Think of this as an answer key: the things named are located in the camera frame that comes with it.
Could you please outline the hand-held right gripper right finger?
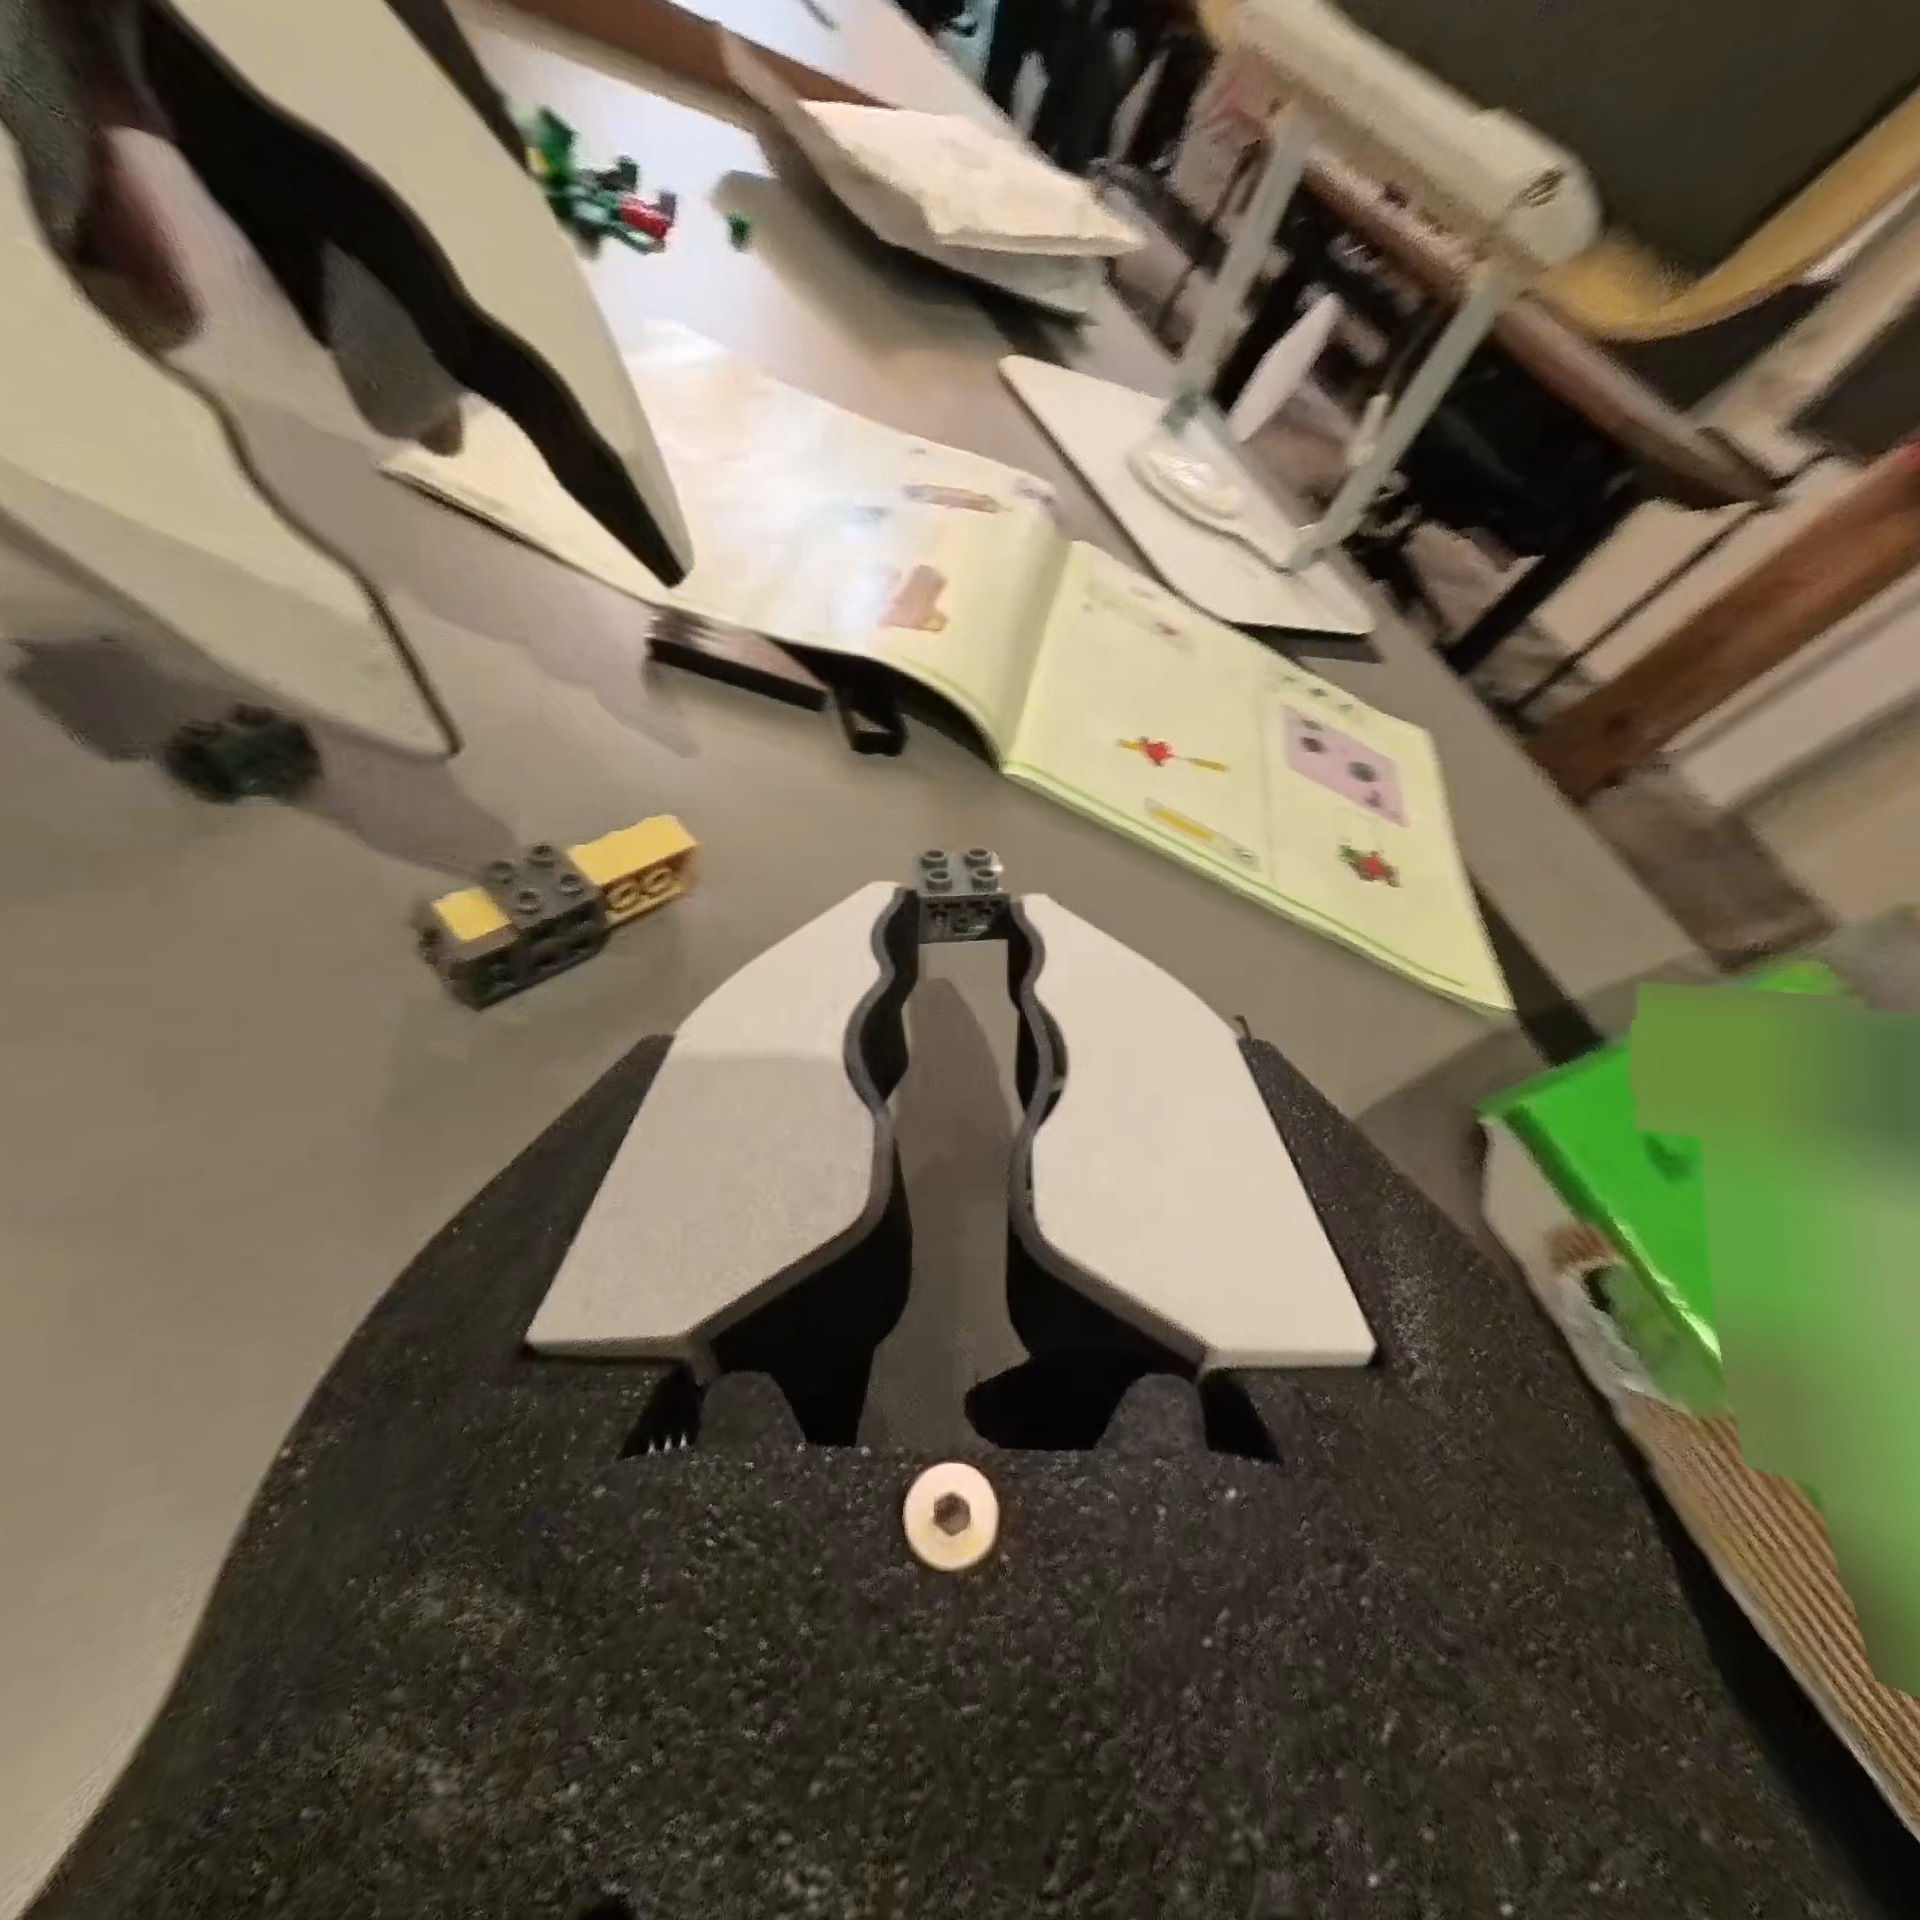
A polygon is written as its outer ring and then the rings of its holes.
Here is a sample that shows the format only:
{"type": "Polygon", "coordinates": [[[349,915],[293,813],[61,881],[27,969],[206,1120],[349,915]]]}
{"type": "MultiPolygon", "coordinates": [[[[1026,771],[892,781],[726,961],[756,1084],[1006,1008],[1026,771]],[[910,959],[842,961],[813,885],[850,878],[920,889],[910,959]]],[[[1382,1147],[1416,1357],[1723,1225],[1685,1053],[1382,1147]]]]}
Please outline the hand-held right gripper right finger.
{"type": "Polygon", "coordinates": [[[1014,908],[1011,958],[1032,1045],[1011,1221],[1032,1267],[1191,1376],[1368,1364],[1235,1027],[1048,895],[1014,908]]]}

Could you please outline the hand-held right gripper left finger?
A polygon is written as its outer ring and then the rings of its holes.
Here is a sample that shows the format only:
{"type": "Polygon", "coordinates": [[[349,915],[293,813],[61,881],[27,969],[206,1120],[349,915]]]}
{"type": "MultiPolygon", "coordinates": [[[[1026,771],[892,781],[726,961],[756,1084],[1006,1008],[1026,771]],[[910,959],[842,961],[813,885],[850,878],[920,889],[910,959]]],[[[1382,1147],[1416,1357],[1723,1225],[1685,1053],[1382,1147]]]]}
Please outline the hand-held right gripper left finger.
{"type": "Polygon", "coordinates": [[[895,1185],[914,897],[855,889],[679,1027],[525,1331],[570,1360],[715,1360],[860,1245],[895,1185]]]}

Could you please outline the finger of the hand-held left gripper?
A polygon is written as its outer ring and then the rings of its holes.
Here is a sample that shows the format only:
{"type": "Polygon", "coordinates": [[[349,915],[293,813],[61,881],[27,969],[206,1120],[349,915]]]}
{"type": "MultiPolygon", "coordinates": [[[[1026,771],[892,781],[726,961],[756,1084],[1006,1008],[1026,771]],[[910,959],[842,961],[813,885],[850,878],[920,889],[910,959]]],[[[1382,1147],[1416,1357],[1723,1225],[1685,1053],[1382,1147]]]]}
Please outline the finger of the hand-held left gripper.
{"type": "Polygon", "coordinates": [[[380,592],[262,493],[221,411],[107,319],[2,157],[4,636],[115,638],[411,759],[459,734],[380,592]]]}
{"type": "Polygon", "coordinates": [[[509,419],[663,585],[693,540],[584,270],[446,4],[142,7],[142,83],[386,440],[509,419]]]}

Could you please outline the dark grey brick yellow tile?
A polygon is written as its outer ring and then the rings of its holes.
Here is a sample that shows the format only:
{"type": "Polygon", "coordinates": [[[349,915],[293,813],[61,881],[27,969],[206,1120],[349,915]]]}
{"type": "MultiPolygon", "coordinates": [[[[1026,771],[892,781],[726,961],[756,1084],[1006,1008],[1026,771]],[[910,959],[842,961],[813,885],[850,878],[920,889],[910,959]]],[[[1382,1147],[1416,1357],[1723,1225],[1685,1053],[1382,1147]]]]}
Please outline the dark grey brick yellow tile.
{"type": "Polygon", "coordinates": [[[490,862],[461,892],[416,911],[416,948],[446,991],[486,1011],[608,945],[606,889],[550,843],[490,862]]]}

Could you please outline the yellow and grey brick assembly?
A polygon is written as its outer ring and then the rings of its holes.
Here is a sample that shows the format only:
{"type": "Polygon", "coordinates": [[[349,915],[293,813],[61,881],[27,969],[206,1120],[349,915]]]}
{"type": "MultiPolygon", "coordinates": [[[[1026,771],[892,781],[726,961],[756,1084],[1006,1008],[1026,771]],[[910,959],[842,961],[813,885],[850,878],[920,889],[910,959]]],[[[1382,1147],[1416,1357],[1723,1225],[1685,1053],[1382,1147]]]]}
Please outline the yellow and grey brick assembly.
{"type": "Polygon", "coordinates": [[[924,849],[911,894],[924,945],[990,943],[1006,936],[1013,901],[1004,886],[1000,862],[990,847],[924,849]]]}

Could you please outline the grey desk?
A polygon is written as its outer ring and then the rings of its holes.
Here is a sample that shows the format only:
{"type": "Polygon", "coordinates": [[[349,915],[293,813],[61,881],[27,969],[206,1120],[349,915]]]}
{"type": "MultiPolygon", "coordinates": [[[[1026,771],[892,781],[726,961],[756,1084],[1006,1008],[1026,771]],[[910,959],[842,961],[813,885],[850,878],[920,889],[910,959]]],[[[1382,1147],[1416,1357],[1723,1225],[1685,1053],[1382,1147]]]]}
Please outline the grey desk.
{"type": "Polygon", "coordinates": [[[1519,1003],[1490,1020],[1000,781],[946,708],[895,759],[654,672],[639,609],[374,471],[331,365],[148,137],[128,168],[206,297],[186,365],[394,588],[463,728],[447,765],[322,745],[299,807],[187,797],[198,691],[110,646],[4,648],[4,1916],[27,1911],[174,1684],[255,1488],[349,1333],[458,1209],[639,1037],[918,847],[1181,975],[1456,1209],[1469,1105],[1687,935],[1389,613],[1316,670],[1431,732],[1519,1003]],[[674,812],[687,901],[493,1013],[414,950],[442,880],[674,812]]]}

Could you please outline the heap of small coloured bricks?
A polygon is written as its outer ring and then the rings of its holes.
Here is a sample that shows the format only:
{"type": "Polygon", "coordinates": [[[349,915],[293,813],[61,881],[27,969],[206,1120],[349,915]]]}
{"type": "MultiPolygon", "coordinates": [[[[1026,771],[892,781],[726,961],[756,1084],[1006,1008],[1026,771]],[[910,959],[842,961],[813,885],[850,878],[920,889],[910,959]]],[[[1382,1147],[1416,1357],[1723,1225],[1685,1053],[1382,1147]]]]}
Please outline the heap of small coloured bricks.
{"type": "Polygon", "coordinates": [[[550,108],[511,104],[509,119],[528,175],[587,256],[606,241],[643,256],[666,252],[680,220],[677,192],[661,188],[646,193],[639,166],[626,153],[594,163],[579,129],[550,108]]]}

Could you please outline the green cardboard toy box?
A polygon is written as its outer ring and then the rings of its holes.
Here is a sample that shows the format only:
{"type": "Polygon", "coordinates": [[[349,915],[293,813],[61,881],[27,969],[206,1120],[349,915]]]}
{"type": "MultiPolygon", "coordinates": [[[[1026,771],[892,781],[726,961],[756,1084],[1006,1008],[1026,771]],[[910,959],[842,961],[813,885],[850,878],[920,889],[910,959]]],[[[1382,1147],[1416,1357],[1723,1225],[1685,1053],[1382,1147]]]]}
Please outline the green cardboard toy box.
{"type": "Polygon", "coordinates": [[[1916,924],[1492,1094],[1482,1207],[1682,1529],[1916,1833],[1916,924]]]}

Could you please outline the white paper bag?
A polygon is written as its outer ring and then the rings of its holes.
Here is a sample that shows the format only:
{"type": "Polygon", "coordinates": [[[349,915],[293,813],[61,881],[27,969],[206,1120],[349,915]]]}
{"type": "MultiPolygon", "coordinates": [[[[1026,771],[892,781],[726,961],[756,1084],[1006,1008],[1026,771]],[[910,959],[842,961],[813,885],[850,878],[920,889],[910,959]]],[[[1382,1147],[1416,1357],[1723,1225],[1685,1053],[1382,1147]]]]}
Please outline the white paper bag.
{"type": "Polygon", "coordinates": [[[1085,319],[1114,260],[1146,238],[1080,175],[1011,133],[950,112],[811,100],[774,55],[717,35],[726,78],[887,247],[1036,305],[1085,319]]]}

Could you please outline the open instruction booklet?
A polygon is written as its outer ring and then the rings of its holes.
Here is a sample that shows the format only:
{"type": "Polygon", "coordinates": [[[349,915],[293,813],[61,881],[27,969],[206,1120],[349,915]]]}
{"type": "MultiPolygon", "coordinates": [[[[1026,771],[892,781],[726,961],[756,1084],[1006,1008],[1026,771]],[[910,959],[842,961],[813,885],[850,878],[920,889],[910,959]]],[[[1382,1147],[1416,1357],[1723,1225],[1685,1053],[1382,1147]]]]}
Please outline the open instruction booklet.
{"type": "Polygon", "coordinates": [[[384,472],[655,613],[887,668],[998,773],[1459,1003],[1516,997],[1434,737],[1094,543],[992,457],[790,385],[700,331],[628,355],[694,566],[666,588],[495,406],[384,472]]]}

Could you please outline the wooden furniture leg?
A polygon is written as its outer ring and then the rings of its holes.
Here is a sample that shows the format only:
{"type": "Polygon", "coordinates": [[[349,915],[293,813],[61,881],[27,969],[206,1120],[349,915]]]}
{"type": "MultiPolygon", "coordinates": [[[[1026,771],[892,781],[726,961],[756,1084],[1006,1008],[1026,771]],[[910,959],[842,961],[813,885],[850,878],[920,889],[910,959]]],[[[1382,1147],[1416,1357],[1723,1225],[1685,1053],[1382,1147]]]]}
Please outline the wooden furniture leg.
{"type": "Polygon", "coordinates": [[[1916,565],[1917,438],[1909,438],[1626,672],[1557,712],[1527,755],[1568,799],[1584,803],[1658,761],[1916,565]]]}

